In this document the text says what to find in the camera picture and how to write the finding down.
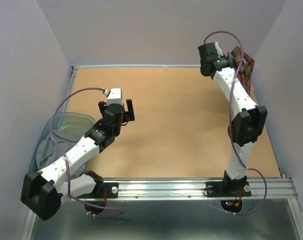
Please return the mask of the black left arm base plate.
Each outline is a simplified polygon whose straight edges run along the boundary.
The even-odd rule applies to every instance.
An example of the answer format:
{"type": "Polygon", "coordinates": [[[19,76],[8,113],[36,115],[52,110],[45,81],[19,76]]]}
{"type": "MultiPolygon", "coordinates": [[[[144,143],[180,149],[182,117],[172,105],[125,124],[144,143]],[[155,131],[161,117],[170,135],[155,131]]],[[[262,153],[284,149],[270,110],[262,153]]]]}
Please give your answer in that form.
{"type": "Polygon", "coordinates": [[[119,183],[103,182],[97,183],[94,189],[90,193],[86,193],[80,196],[82,199],[116,199],[118,198],[119,183]]]}

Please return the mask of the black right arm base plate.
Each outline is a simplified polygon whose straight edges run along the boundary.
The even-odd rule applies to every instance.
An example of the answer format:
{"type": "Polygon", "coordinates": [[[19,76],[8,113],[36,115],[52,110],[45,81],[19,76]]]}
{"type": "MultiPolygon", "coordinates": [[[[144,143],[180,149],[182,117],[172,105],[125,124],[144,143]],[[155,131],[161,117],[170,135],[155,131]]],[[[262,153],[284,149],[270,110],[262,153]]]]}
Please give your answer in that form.
{"type": "Polygon", "coordinates": [[[249,182],[245,183],[224,183],[223,181],[207,181],[206,195],[209,198],[232,198],[239,196],[240,192],[243,197],[250,197],[252,195],[251,190],[245,191],[244,187],[249,186],[249,182]]]}

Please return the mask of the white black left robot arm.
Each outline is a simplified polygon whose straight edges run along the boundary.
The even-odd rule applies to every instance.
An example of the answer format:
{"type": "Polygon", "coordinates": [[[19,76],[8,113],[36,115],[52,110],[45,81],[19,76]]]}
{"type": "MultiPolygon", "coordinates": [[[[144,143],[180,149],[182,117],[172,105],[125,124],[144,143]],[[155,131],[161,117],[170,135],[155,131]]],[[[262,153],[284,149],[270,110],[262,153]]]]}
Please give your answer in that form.
{"type": "Polygon", "coordinates": [[[20,200],[43,221],[53,217],[64,203],[81,195],[98,197],[103,191],[102,177],[87,171],[71,179],[82,165],[109,147],[121,128],[135,120],[131,99],[123,104],[99,102],[102,118],[67,153],[49,166],[30,170],[23,179],[20,200]]]}

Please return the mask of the red blue plaid flannel shirt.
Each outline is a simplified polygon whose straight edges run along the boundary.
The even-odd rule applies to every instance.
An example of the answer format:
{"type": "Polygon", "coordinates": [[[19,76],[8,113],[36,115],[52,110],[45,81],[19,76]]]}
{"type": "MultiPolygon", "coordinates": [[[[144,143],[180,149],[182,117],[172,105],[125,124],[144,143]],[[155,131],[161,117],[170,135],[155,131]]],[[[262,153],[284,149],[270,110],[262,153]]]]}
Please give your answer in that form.
{"type": "Polygon", "coordinates": [[[241,61],[241,48],[239,46],[236,46],[230,54],[232,56],[235,70],[238,68],[240,63],[242,63],[237,77],[247,94],[251,96],[252,72],[254,70],[255,60],[251,58],[247,53],[244,53],[241,61]]]}

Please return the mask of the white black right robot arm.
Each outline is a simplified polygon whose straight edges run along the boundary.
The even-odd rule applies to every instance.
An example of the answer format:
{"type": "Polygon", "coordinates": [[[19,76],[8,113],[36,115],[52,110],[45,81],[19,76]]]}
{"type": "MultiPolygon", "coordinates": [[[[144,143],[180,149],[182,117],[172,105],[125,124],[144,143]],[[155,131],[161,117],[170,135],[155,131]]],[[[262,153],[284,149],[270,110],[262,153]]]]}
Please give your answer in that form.
{"type": "Polygon", "coordinates": [[[220,87],[229,103],[228,136],[231,154],[221,181],[208,181],[204,194],[208,197],[251,196],[247,181],[251,150],[262,134],[267,118],[265,106],[252,100],[237,78],[231,57],[224,55],[217,43],[204,43],[198,47],[200,72],[220,87]]]}

